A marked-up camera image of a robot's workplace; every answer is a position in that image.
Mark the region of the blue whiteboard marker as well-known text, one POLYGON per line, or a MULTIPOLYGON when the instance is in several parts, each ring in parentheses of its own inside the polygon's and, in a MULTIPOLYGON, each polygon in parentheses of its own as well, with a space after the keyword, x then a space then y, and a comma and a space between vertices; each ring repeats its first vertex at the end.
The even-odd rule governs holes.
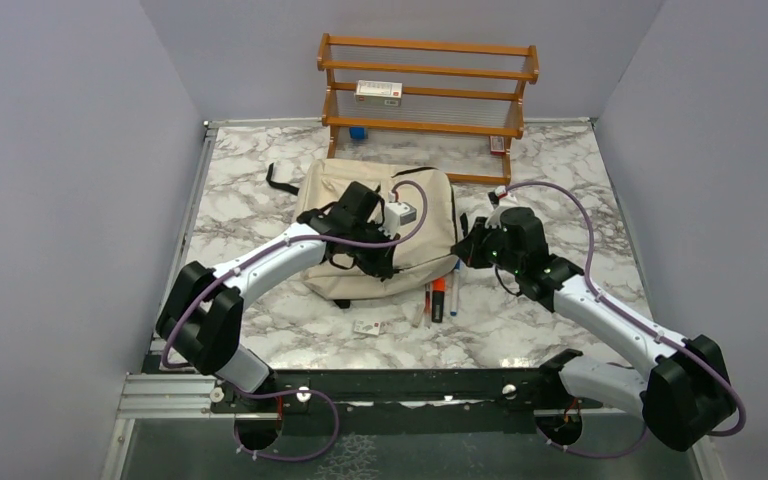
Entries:
POLYGON ((452 274, 451 274, 451 286, 450 286, 450 313, 449 315, 451 317, 455 317, 458 315, 459 312, 459 293, 460 293, 460 272, 461 272, 461 261, 458 260, 455 264, 452 274))

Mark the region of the beige canvas backpack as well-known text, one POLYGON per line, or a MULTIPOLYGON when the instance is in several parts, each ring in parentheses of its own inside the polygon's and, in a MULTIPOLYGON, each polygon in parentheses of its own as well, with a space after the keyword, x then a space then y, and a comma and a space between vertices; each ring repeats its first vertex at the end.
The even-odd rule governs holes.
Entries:
POLYGON ((270 187, 297 198, 293 219, 329 237, 322 261, 301 272, 302 283, 322 298, 347 306, 352 300, 379 299, 419 288, 447 275, 457 258, 451 247, 462 238, 448 176, 434 167, 409 167, 359 160, 326 158, 314 161, 298 186, 276 182, 270 187), (383 199, 393 192, 417 210, 415 222, 399 229, 386 243, 361 243, 330 235, 330 209, 350 182, 359 182, 383 199), (357 267, 339 270, 330 264, 330 247, 345 244, 362 248, 394 247, 397 273, 379 280, 357 267))

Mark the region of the orange highlighter marker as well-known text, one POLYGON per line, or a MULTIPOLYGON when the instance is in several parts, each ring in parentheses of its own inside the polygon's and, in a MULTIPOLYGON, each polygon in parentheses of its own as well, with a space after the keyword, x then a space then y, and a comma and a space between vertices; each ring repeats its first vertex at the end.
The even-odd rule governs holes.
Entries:
POLYGON ((445 310, 445 293, 445 278, 440 277, 435 279, 432 282, 431 287, 431 321, 433 323, 441 323, 443 320, 445 310))

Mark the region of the red pen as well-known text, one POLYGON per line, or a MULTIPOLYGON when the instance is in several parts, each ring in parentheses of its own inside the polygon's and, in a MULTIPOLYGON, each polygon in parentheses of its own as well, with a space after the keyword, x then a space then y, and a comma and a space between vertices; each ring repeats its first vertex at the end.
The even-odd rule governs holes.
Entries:
POLYGON ((432 295, 432 284, 431 283, 427 283, 425 285, 425 290, 424 290, 424 308, 423 308, 423 320, 422 320, 422 325, 425 328, 429 328, 431 326, 431 323, 432 323, 432 321, 431 321, 431 310, 432 310, 431 295, 432 295))

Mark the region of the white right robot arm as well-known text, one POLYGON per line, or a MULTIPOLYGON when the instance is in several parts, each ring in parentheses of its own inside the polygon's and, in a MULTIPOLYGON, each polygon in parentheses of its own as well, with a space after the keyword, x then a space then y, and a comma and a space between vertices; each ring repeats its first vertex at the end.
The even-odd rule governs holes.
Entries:
POLYGON ((543 224, 525 207, 479 217, 451 249, 465 266, 513 276, 520 295, 572 320, 628 362, 628 367, 569 352, 544 365, 539 398, 560 407, 592 399, 641 419, 662 444, 686 451, 740 411, 719 345, 656 325, 600 290, 583 268, 550 252, 543 224))

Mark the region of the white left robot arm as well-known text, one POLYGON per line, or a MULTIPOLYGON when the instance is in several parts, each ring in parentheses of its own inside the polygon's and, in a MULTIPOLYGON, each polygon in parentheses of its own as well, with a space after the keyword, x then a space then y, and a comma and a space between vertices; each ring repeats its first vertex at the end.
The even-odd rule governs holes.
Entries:
POLYGON ((382 197, 352 182, 338 200, 302 212, 277 238, 237 259, 214 267, 185 265, 155 327, 165 342, 162 366, 191 366, 236 386, 248 409, 266 408, 274 397, 273 370, 241 344, 245 310, 285 280, 336 255, 350 257, 352 266, 374 278, 391 278, 399 231, 416 219, 416 209, 395 192, 382 197))

